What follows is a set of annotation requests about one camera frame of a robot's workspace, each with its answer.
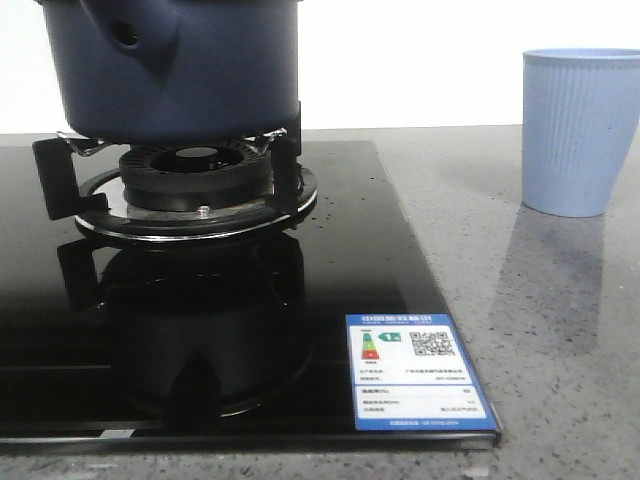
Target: light blue cup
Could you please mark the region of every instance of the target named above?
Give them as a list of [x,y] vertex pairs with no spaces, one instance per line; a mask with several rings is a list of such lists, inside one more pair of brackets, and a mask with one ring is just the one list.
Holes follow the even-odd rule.
[[524,53],[523,203],[603,214],[640,118],[640,50]]

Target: cooking pot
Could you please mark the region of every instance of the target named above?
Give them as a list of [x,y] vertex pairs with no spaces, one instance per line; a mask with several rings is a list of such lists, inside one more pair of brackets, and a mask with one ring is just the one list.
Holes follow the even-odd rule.
[[296,0],[42,0],[67,121],[113,143],[255,135],[298,114]]

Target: gray countertop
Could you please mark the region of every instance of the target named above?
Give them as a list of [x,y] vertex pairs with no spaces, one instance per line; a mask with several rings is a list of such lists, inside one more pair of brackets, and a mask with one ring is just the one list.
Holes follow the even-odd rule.
[[521,206],[520,126],[307,131],[305,140],[376,143],[504,423],[502,445],[0,457],[0,478],[638,478],[640,139],[608,213],[590,219]]

